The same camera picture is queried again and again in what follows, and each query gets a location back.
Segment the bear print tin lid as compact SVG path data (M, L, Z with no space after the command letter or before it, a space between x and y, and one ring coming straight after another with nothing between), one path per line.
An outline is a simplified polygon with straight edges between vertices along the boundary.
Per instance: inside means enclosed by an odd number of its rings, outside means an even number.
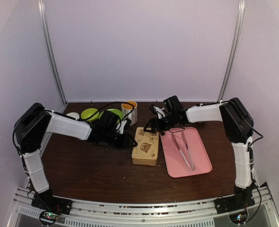
M145 132L143 129L136 129L135 140L138 145L133 148L131 157L158 158L159 133Z

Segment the beige tin box base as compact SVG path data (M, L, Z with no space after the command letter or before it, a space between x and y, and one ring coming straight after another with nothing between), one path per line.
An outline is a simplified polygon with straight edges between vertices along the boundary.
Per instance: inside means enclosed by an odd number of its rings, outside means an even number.
M157 158L136 158L132 157L132 163L135 165L156 166Z

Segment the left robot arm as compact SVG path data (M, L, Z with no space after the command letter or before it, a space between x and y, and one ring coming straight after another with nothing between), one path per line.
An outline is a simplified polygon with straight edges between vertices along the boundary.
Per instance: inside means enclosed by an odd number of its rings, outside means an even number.
M95 110L91 115L75 118L38 102L32 104L14 124L12 142L38 203L46 210L56 206L42 162L49 143L46 137L62 135L93 144L106 143L114 148L134 148L138 143L126 130L130 123L130 119L109 110Z

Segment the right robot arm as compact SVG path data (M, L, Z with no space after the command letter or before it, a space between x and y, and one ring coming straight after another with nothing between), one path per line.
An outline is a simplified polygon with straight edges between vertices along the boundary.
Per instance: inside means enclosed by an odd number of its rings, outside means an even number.
M231 142L235 157L235 187L231 205L242 208L251 198L253 181L253 126L254 122L239 98L183 107L177 96L163 101L166 111L156 105L150 110L156 115L144 127L146 132L168 131L176 125L198 122L222 122L227 139Z

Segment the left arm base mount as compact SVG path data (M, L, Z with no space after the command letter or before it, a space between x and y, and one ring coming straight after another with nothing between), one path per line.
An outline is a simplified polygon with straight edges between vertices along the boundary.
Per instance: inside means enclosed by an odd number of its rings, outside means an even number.
M47 202L35 195L31 205L42 211L39 213L39 221L43 226L51 226L55 224L61 215L69 215L72 208L72 200L53 197L51 203Z

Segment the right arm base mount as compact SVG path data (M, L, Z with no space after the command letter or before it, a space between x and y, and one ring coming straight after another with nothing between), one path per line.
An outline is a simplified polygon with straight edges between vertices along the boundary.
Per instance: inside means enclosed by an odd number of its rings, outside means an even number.
M218 197L214 200L217 214L228 214L230 221L236 225L244 225L249 219L248 208L255 205L253 198L238 201L235 195Z

